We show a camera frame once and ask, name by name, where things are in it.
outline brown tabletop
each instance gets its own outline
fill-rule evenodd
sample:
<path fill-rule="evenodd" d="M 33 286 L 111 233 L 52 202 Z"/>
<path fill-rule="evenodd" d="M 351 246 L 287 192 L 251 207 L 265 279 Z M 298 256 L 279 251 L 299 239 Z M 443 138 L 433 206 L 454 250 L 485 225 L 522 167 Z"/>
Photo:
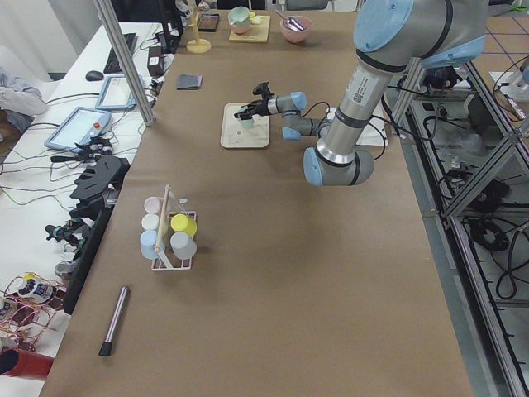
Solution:
<path fill-rule="evenodd" d="M 208 53 L 179 49 L 42 397 L 473 395 L 395 139 L 354 188 L 308 185 L 315 141 L 283 141 L 278 116 L 265 149 L 220 145 L 224 105 L 260 82 L 339 103 L 355 14 L 308 15 L 301 45 L 277 15 L 267 44 L 230 43 L 222 12 L 202 35 Z M 177 91 L 182 73 L 202 88 Z M 140 254 L 143 201 L 166 184 L 198 212 L 189 271 L 155 273 Z M 103 358 L 122 285 L 130 300 Z"/>

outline yellow cup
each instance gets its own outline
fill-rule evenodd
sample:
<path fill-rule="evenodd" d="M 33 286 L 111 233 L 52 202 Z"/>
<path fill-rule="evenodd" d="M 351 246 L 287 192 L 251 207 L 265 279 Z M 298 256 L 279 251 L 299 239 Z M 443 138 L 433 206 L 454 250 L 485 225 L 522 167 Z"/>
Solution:
<path fill-rule="evenodd" d="M 174 232 L 185 232 L 190 237 L 197 233 L 197 223 L 183 213 L 177 213 L 171 218 L 171 228 Z"/>

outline white cup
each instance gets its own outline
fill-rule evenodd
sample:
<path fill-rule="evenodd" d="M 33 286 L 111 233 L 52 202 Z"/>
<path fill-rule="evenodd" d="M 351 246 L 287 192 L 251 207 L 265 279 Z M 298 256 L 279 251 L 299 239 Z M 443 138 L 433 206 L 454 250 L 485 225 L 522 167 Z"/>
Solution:
<path fill-rule="evenodd" d="M 171 247 L 182 261 L 191 259 L 197 253 L 197 244 L 186 232 L 176 232 L 171 236 Z"/>
<path fill-rule="evenodd" d="M 143 208 L 145 208 L 148 213 L 159 213 L 162 209 L 162 203 L 164 202 L 163 197 L 149 197 L 144 203 Z"/>
<path fill-rule="evenodd" d="M 160 217 L 156 213 L 147 213 L 141 219 L 141 227 L 143 230 L 156 230 L 158 231 L 158 226 L 160 225 Z M 162 229 L 162 236 L 165 236 L 165 233 L 169 230 L 167 223 L 164 224 Z"/>

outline tablet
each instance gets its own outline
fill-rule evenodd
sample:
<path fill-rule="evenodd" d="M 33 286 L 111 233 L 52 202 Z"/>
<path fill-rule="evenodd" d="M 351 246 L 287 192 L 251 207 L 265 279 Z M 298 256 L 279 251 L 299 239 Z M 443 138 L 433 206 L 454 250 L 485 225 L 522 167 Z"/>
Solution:
<path fill-rule="evenodd" d="M 108 126 L 112 115 L 105 110 L 76 108 L 45 140 L 44 146 L 58 151 L 79 151 L 75 144 L 86 145 Z"/>
<path fill-rule="evenodd" d="M 116 74 L 105 78 L 96 102 L 96 109 L 109 112 L 124 112 L 132 109 L 135 105 L 136 101 L 125 75 Z"/>

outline black smartphone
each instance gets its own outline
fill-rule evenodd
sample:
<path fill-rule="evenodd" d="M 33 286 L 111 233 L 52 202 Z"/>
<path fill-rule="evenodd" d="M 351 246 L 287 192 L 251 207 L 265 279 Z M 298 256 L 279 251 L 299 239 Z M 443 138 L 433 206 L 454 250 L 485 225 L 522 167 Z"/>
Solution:
<path fill-rule="evenodd" d="M 220 17 L 219 14 L 202 14 L 198 21 L 198 29 L 200 31 L 216 31 Z"/>

